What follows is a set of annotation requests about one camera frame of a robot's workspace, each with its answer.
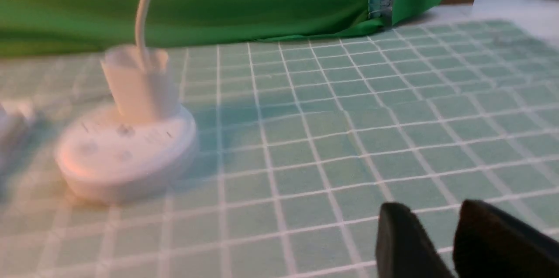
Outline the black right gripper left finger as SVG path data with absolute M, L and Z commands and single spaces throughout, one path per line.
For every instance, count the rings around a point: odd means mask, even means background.
M 380 206 L 376 240 L 379 278 L 453 278 L 417 216 L 404 204 Z

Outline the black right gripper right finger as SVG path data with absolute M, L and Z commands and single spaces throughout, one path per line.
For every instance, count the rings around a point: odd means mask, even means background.
M 559 245 L 481 200 L 463 201 L 453 244 L 460 278 L 556 278 Z

